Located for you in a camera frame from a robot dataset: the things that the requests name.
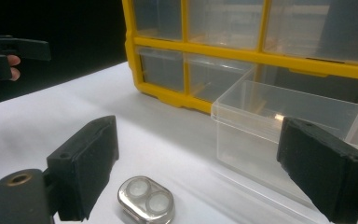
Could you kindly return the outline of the clear plastic drawer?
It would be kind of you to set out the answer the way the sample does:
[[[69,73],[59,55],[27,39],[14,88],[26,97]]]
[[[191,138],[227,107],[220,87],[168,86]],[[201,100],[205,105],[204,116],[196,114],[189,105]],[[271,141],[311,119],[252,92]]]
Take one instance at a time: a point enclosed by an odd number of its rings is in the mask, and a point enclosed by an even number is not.
[[[146,83],[171,91],[184,91],[184,60],[179,51],[140,47],[142,72]]]
[[[212,105],[217,159],[263,186],[308,203],[276,160],[286,117],[314,123],[358,148],[358,79],[316,77],[263,65]]]
[[[138,35],[182,40],[181,0],[133,0],[133,10]]]
[[[190,94],[214,102],[253,69],[252,63],[200,54],[187,54]]]
[[[271,0],[264,51],[358,64],[358,0]]]
[[[188,0],[188,40],[231,49],[254,49],[263,0]]]

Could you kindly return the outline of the yellow drawer cabinet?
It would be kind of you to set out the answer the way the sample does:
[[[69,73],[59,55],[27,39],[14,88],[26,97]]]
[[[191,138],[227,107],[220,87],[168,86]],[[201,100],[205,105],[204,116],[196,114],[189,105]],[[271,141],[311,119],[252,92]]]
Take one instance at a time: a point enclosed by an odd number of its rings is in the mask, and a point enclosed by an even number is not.
[[[190,74],[187,65],[183,65],[183,72],[179,79],[182,81],[179,91],[172,91],[160,84],[153,84],[145,79],[142,60],[137,49],[140,47],[170,50],[181,55],[195,53],[201,56],[212,56],[220,59],[244,61],[265,65],[285,67],[300,74],[309,74],[319,77],[338,76],[358,79],[358,64],[329,62],[315,59],[301,59],[292,56],[282,56],[266,53],[261,49],[262,37],[259,35],[255,49],[229,49],[192,43],[188,40],[189,30],[189,0],[179,2],[179,30],[181,38],[169,40],[161,37],[141,35],[136,28],[134,0],[122,0],[126,23],[125,50],[129,67],[132,71],[133,83],[138,91],[158,98],[161,102],[176,107],[196,109],[209,113],[212,103],[208,100],[196,98],[190,92]]]

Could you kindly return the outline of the small silver two-well case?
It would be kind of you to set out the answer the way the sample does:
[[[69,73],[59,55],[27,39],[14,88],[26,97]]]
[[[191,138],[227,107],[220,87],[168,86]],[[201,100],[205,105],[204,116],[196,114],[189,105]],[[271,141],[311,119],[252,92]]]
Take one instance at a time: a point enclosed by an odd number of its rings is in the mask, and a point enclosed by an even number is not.
[[[126,180],[118,189],[117,199],[138,224],[169,224],[175,215],[172,193],[147,176]]]

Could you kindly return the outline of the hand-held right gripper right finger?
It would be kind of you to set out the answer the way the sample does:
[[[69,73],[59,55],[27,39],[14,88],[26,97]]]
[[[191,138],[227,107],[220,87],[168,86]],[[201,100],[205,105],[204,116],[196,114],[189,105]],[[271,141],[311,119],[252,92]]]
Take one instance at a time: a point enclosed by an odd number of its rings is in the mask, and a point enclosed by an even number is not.
[[[286,117],[277,161],[329,221],[357,223],[358,149],[313,123]]]

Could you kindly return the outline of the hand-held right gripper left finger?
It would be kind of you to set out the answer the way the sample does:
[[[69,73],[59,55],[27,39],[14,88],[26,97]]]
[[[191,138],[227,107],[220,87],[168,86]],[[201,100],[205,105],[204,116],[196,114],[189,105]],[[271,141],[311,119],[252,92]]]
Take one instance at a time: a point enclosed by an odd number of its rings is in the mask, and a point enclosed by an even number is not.
[[[90,217],[118,159],[114,116],[90,121],[47,157],[48,180],[57,195],[54,209],[60,220]]]

